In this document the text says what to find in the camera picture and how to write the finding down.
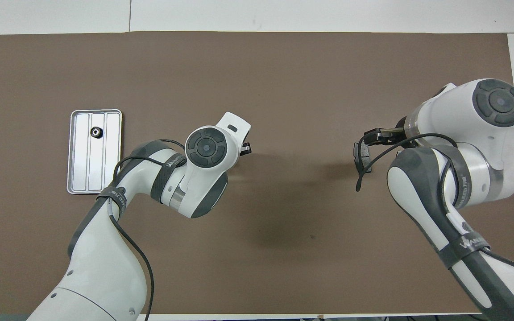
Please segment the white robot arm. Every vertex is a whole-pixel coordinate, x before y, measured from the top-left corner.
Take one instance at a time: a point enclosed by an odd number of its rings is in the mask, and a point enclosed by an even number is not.
[[[69,268],[29,321],[135,321],[146,299],[141,265],[116,229],[137,193],[188,218],[208,213],[227,185],[251,125],[227,112],[216,126],[195,130],[186,156],[161,140],[136,148],[80,223],[69,244]]]
[[[380,142],[406,138],[388,170],[392,197],[483,314],[514,320],[514,262],[494,254],[457,211],[514,193],[514,88],[496,79],[449,84],[399,124],[373,132]],[[425,134],[451,137],[456,147]]]

